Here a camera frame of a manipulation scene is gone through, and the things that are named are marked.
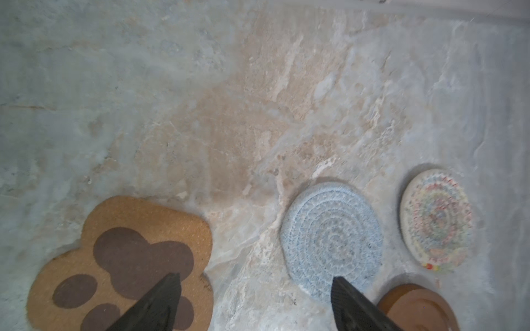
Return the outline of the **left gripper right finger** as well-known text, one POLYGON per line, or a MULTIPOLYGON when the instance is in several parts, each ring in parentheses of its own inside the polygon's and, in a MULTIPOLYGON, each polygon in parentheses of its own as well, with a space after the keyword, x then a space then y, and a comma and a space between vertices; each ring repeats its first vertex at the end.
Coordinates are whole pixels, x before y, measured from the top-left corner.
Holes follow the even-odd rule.
POLYGON ((333 278, 331 306, 338 331, 401 330, 344 277, 333 278))

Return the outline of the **blue knitted round coaster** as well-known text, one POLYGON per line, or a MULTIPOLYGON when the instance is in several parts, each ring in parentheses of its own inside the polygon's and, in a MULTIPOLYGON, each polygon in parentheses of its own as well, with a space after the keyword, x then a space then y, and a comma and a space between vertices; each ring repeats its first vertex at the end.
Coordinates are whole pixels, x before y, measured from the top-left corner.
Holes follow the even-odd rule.
POLYGON ((328 302, 334 277, 365 292, 382 265, 383 235, 368 201, 340 182, 301 192, 280 230, 288 273, 308 295, 328 302))

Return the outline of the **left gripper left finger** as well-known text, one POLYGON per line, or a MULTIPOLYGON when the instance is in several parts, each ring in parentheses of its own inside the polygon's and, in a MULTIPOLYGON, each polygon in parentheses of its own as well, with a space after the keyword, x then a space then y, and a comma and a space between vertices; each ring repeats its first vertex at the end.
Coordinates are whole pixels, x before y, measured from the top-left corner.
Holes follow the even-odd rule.
POLYGON ((168 273, 118 318, 108 331, 173 330, 181 293, 180 274, 168 273))

